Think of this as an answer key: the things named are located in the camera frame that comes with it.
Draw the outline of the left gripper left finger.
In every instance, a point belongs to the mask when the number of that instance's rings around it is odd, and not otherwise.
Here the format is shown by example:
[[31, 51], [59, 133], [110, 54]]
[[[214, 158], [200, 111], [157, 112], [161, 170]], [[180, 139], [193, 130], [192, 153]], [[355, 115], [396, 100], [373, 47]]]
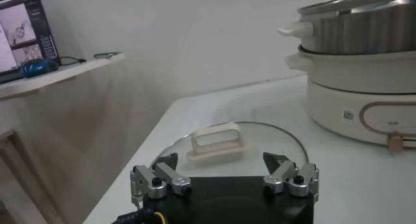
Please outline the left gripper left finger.
[[164, 199], [168, 192], [181, 197], [192, 193], [191, 179], [176, 172], [178, 154], [161, 156], [150, 166], [134, 166], [130, 172], [131, 202], [138, 208], [145, 198], [151, 201]]

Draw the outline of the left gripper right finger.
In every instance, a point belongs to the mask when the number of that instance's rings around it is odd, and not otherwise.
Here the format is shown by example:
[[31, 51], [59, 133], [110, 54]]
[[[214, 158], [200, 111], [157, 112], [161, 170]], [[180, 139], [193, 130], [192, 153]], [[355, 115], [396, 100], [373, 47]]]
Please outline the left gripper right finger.
[[263, 153], [263, 161], [269, 174], [263, 177], [265, 188], [277, 195], [284, 191], [293, 197], [319, 197], [319, 168], [313, 163], [302, 167], [284, 155]]

